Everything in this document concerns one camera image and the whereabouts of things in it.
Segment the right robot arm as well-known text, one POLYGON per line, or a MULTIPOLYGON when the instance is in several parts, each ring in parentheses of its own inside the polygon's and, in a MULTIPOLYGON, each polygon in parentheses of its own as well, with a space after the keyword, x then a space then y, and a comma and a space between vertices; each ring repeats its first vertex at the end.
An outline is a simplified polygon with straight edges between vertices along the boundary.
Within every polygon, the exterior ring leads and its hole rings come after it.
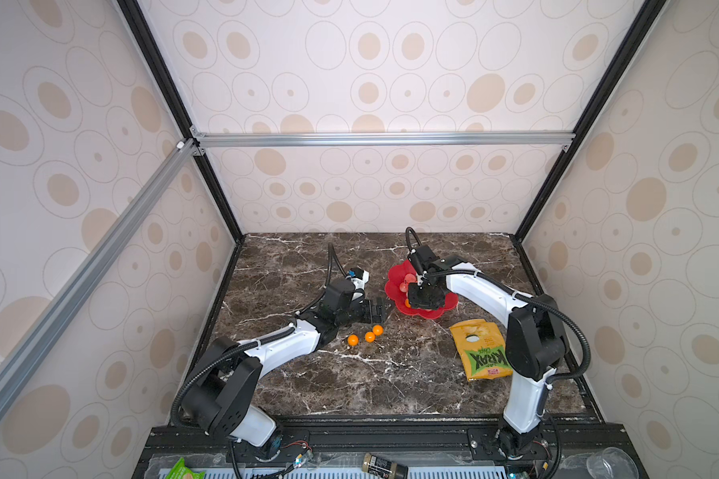
POLYGON ((445 305, 449 293, 454 293, 505 327, 505 357, 513 374, 497 443, 505 458, 521 458, 539 436, 553 385, 587 372, 591 363, 587 338, 549 295, 520 293, 457 255, 442 259, 411 227, 405 229, 405 243, 407 259, 417 274, 407 290, 412 307, 434 311, 445 305))

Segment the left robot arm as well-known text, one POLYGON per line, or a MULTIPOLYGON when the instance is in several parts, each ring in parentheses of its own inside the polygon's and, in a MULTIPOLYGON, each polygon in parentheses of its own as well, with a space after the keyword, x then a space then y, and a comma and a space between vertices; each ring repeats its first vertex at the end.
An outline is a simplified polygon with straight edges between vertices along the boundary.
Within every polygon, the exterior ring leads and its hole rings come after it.
POLYGON ((325 347, 343 327, 383 323, 385 302, 367 298, 368 282, 368 271, 344 269, 335 249, 328 247, 326 280, 318 297, 298 309, 283 329, 241 342, 216 339, 178 389, 171 404, 171 423, 198 428, 217 440, 245 442, 269 455, 277 452, 281 427, 252 404, 259 380, 325 347))

